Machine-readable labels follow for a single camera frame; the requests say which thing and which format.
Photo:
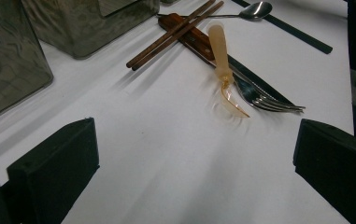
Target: white table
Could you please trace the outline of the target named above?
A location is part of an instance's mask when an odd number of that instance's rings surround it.
[[[162,5],[189,14],[205,1]],[[294,171],[301,119],[353,133],[347,3],[269,0],[272,15],[331,45],[324,54],[268,21],[224,19],[229,54],[304,114],[220,104],[213,68],[176,44],[143,69],[125,67],[164,31],[152,18],[76,61],[43,50],[53,83],[0,116],[0,184],[6,168],[70,122],[95,119],[100,169],[64,223],[348,223]],[[218,14],[242,7],[225,1]],[[206,31],[211,20],[201,23]]]

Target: spoon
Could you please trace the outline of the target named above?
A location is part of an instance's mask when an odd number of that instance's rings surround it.
[[[241,18],[247,21],[255,21],[267,16],[272,9],[273,6],[270,3],[258,2],[245,7],[238,15],[212,15],[207,18]]]

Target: gray transparent container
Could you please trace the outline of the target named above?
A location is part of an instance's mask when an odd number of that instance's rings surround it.
[[[22,0],[37,37],[82,59],[158,13],[160,0]]]
[[[21,2],[0,0],[0,113],[52,78]]]

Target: fork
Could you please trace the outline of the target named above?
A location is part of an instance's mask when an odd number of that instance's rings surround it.
[[[304,106],[282,103],[234,74],[235,84],[241,97],[251,106],[272,112],[303,112]]]

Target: black strip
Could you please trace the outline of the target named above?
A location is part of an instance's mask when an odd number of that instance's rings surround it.
[[[247,7],[250,5],[249,3],[247,3],[243,0],[232,0],[232,1],[239,4],[242,7]],[[280,29],[288,32],[289,34],[294,35],[297,38],[303,40],[310,46],[322,51],[325,54],[329,54],[330,52],[332,52],[333,48],[330,47],[329,45],[326,45],[326,44],[320,42],[318,39],[290,26],[288,23],[286,23],[272,15],[268,15],[268,16],[264,17],[264,19],[271,22],[272,24],[276,25]]]

